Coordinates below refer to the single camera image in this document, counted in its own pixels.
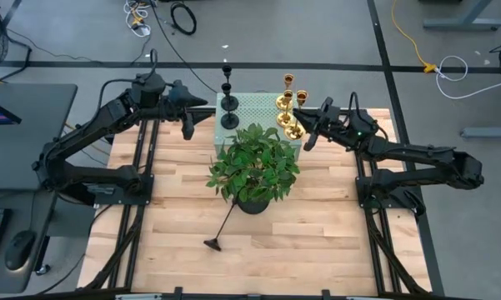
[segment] concrete floor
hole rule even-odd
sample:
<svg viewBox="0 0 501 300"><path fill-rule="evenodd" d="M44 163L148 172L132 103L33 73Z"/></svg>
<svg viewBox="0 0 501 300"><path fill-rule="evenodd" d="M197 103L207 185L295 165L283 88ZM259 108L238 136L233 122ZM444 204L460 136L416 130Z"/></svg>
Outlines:
<svg viewBox="0 0 501 300"><path fill-rule="evenodd" d="M6 11L10 2L1 3ZM459 55L470 66L497 67L498 59L488 50L501 44L497 32L432 32L422 28L423 18L449 17L465 10L461 5L398 0L397 21L414 37L425 60L439 63L447 55ZM207 0L187 2L198 18L192 37L169 35L174 47L194 63L344 63L380 65L373 26L365 1L303 0L243 1ZM413 46L393 27L392 1L377 0L376 7L389 59L394 66L418 66ZM124 24L123 1L40 0L23 2L9 27L30 37L38 46L54 53L86 56L104 62L129 62L143 40ZM168 5L158 9L168 17ZM481 17L501 18L501 0L491 3ZM160 61L179 62L154 22L147 19L153 37L147 49L156 48ZM23 50L10 47L7 60L22 60ZM33 61L68 61L37 49ZM139 61L147 62L147 57ZM10 72L0 67L0 75ZM131 78L146 69L105 69L75 67L31 67L13 77L11 83L76 83L79 87L69 116L71 123L86 122L94 112L102 83L113 78ZM158 69L166 80L181 78L199 97L211 99L207 90L187 69ZM223 75L217 69L197 69L197 74L213 88L220 89ZM383 72L329 71L316 69L233 70L237 92L278 91L282 75L293 73L297 88L309 91L309 106L318 106L327 96L347 105L348 95L357 91L366 108L390 108ZM467 126L501 126L501 87L465 100L443 97L433 74L393 74L403 115L412 143L456 146L483 162L485 184L473 191L450 187L423 188L428 222L438 259L445 294L448 296L501 299L501 141L463 140L459 131ZM459 83L444 82L452 95L462 95L501 82L501 75L474 74ZM104 101L117 96L126 84L107 88ZM99 145L108 150L106 145ZM96 159L107 161L98 152L87 150ZM79 153L72 160L83 165L99 165ZM93 217L92 209L77 210L78 218ZM55 283L85 250L87 237L61 237L51 241L46 263L53 270L33 276L25 294L33 294ZM67 249L65 256L58 255ZM54 291L76 287L78 271Z"/></svg>

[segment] white cable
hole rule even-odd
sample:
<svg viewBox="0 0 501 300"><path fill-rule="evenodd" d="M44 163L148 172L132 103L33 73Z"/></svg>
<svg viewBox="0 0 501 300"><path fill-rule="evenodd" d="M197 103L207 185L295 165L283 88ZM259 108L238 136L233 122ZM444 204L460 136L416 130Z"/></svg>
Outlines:
<svg viewBox="0 0 501 300"><path fill-rule="evenodd" d="M455 58L455 59L458 59L459 61L461 61L461 63L463 63L463 65L465 66L465 74L460 77L460 78L450 78L446 75L444 75L443 73L443 64L444 62L448 59L448 58ZM479 93L483 93L485 91L488 91L490 89L493 89L493 88L498 88L498 87L501 87L501 83L499 84L495 84L491 87L486 87L486 88L483 88L479 91L476 91L476 92L473 92L473 93L470 93L469 95L464 95L464 96L459 96L459 97L453 97L453 96L449 96L447 95L445 92L443 92L443 89L441 88L441 85L439 84L439 78L443 78L443 79L446 79L450 82L459 82L459 81L462 81L464 80L466 77L467 77L467 74L468 74L468 65L467 63L460 57L457 57L457 56L454 56L454 55L450 55L450 56L447 56L445 58L443 58L443 60L441 61L441 63L439 64L439 68L436 68L435 69L435 72L437 73L435 75L435 82L437 83L437 87L439 89L439 91L446 97L446 98L449 98L449 99L453 99L453 100L459 100L459 99L465 99L465 98L469 98L469 97L472 97L476 94L479 94Z"/></svg>
<svg viewBox="0 0 501 300"><path fill-rule="evenodd" d="M133 17L133 19L135 18L133 16L133 13L132 11L134 11L139 17L141 18L146 18L148 17L148 12L146 11L146 8L150 8L150 5L146 5L146 6L137 6L135 8L132 8L130 6L130 3L128 0L126 0L126 2L124 3L124 7L123 7L123 11L126 13L126 25L128 26L128 28L132 31L133 34L135 34L136 36L140 37L140 38L145 38L147 37L148 35L150 35L150 33L152 32L152 29L150 28L150 26L148 26L147 24L142 24L140 26L141 29L143 28L146 28L147 29L147 32L144 33L144 34L140 34L138 33L137 31L133 30L132 29L132 25L130 25L130 22L129 22L129 18L130 16Z"/></svg>

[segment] white perforated box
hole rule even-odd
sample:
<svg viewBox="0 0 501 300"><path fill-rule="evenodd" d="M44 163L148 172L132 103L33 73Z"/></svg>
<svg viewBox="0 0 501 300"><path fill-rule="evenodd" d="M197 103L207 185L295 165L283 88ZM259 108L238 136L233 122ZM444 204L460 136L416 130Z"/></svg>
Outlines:
<svg viewBox="0 0 501 300"><path fill-rule="evenodd" d="M282 111L276 107L276 98L279 93L252 93L252 92L234 92L231 94L239 101L239 106L233 111L239 118L239 125L234 129L226 129L220 124L221 117L227 113L220 107L220 102L224 98L223 93L217 94L217 108L215 114L215 150L217 154L221 147L229 147L232 145L232 140L225 137L236 134L237 129L247 129L252 123L261 124L263 130L267 128L277 128L278 135L284 141L289 141L291 147L295 149L294 159L298 160L300 154L300 140L291 141L283 134L283 128L276 122L276 117Z"/></svg>

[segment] potted plant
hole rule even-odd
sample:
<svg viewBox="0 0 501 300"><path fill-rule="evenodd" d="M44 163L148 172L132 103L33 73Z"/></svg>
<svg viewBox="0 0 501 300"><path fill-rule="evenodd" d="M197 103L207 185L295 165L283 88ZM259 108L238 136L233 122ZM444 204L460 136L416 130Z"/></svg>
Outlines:
<svg viewBox="0 0 501 300"><path fill-rule="evenodd" d="M234 202L246 213L263 212L269 202L289 195L300 173L294 162L294 149L287 141L280 141L278 130L263 130L251 124L248 129L237 130L236 136L227 137L233 145L224 147L217 161L209 168L208 187L215 187L225 201Z"/></svg>

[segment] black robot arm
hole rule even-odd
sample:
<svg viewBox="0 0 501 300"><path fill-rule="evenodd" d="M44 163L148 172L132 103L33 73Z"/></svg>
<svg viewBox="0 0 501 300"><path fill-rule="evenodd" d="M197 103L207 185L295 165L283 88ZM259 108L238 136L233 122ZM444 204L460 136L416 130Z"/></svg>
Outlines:
<svg viewBox="0 0 501 300"><path fill-rule="evenodd" d="M452 147L390 142L387 133L386 138L375 135L381 128L365 111L358 107L342 111L332 103L333 99L328 97L317 112L293 110L294 116L311 133L304 150L311 150L318 136L322 136L346 147L347 151L358 152L366 161L393 159L434 166L407 172L376 170L372 177L365 179L367 188L376 196L386 196L397 187L444 183L452 188L473 189L483 184L482 163L467 153L454 151Z"/></svg>
<svg viewBox="0 0 501 300"><path fill-rule="evenodd" d="M111 183L124 193L140 193L144 178L134 166L118 169L75 167L66 159L107 134L122 133L146 120L182 121L183 138L188 140L193 136L194 125L211 116L210 113L188 112L188 108L208 102L194 97L180 80L164 82L155 69L129 82L132 87L101 106L89 122L44 146L33 170L46 189L82 199L87 204L93 202L94 195L84 183ZM171 89L168 95L163 95L166 87Z"/></svg>

